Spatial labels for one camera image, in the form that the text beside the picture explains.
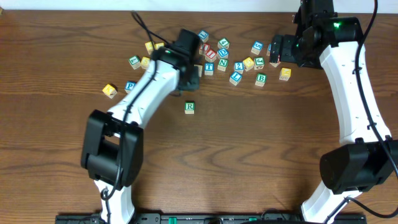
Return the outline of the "green R block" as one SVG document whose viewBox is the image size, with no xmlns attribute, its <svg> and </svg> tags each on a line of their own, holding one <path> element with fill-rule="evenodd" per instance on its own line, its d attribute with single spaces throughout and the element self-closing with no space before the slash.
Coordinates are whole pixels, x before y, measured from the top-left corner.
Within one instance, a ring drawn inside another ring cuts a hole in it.
<svg viewBox="0 0 398 224">
<path fill-rule="evenodd" d="M 185 114 L 194 114 L 195 113 L 195 102 L 185 102 L 184 107 Z"/>
</svg>

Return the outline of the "green B block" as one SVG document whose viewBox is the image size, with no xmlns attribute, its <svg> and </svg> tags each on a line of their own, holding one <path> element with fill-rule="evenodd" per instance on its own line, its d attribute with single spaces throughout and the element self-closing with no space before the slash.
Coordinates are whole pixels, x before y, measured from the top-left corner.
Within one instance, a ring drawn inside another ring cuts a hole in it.
<svg viewBox="0 0 398 224">
<path fill-rule="evenodd" d="M 256 76 L 255 85 L 263 87 L 266 83 L 267 75 L 263 73 L 258 73 Z"/>
</svg>

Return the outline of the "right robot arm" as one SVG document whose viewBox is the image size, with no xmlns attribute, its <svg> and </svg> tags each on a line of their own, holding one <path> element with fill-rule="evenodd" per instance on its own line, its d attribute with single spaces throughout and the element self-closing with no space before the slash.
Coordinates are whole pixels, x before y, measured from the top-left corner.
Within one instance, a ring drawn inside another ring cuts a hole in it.
<svg viewBox="0 0 398 224">
<path fill-rule="evenodd" d="M 293 22 L 294 35 L 273 38 L 270 60 L 324 70 L 340 127 L 340 146 L 322 155 L 322 180 L 301 204 L 301 221 L 333 223 L 347 204 L 397 173 L 397 140 L 379 112 L 368 76 L 369 30 L 356 17 L 340 17 L 332 0 L 303 0 Z"/>
</svg>

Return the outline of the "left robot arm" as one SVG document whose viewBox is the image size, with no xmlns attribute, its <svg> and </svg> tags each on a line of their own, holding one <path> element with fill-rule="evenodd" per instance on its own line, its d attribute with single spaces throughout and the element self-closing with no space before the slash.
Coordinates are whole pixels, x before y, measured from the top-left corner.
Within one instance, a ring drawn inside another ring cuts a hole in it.
<svg viewBox="0 0 398 224">
<path fill-rule="evenodd" d="M 135 213 L 131 186 L 143 163 L 144 129 L 167 95 L 198 88 L 197 48 L 155 50 L 135 87 L 107 112 L 94 110 L 87 121 L 81 166 L 94 180 L 105 223 L 129 223 Z"/>
</svg>

